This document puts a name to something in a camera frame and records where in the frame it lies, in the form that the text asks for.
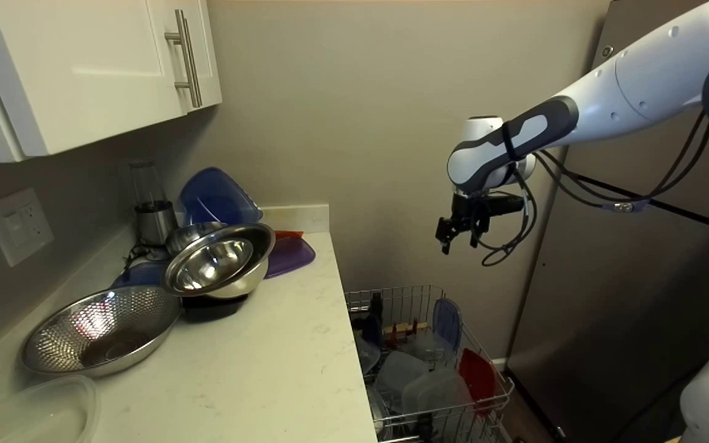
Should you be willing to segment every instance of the metal mixing bowl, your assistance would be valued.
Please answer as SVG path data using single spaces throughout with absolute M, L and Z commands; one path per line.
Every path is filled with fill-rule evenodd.
M 91 294 L 40 324 L 21 363 L 40 374 L 106 377 L 151 358 L 181 314 L 158 287 Z
M 164 269 L 164 287 L 181 299 L 238 299 L 256 290 L 276 235 L 266 224 L 218 226 L 187 244 Z

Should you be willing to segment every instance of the cabinet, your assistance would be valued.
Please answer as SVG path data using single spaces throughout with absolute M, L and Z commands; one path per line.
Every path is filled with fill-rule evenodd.
M 0 0 L 0 164 L 218 101 L 205 0 Z

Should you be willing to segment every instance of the kitchen counter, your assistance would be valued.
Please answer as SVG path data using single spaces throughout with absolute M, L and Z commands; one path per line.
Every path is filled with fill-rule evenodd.
M 269 224 L 303 229 L 316 261 L 264 282 L 231 319 L 176 324 L 143 364 L 96 379 L 93 443 L 377 442 L 329 233 L 324 223 L 298 226 L 291 212 Z M 96 261 L 125 247 L 112 242 Z M 34 316 L 0 341 L 0 368 L 18 368 L 11 352 L 31 326 Z M 0 377 L 4 397 L 15 377 Z

